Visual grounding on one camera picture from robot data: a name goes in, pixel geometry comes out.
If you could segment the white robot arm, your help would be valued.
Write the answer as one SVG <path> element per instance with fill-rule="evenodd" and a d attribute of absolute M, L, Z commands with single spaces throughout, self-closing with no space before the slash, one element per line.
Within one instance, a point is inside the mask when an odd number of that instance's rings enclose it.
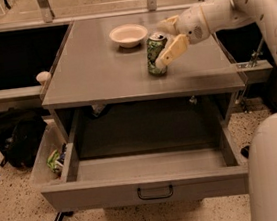
<path fill-rule="evenodd" d="M 168 66 L 189 45 L 198 44 L 219 30 L 250 23 L 260 29 L 273 63 L 260 60 L 249 68 L 242 62 L 236 69 L 254 83 L 267 81 L 277 69 L 277 0 L 205 0 L 158 22 L 158 29 L 170 35 L 170 41 L 156 59 L 156 66 Z M 247 176 L 251 221 L 277 221 L 277 113 L 266 118 L 253 136 Z"/>

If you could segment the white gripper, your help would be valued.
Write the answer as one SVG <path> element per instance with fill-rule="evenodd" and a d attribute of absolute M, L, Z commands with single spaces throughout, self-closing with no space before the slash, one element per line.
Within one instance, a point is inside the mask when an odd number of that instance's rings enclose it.
<path fill-rule="evenodd" d="M 210 36 L 209 27 L 200 5 L 190 7 L 179 16 L 174 15 L 159 21 L 156 27 L 158 31 L 173 35 L 156 58 L 155 66 L 160 70 L 184 54 L 189 44 L 198 44 Z"/>

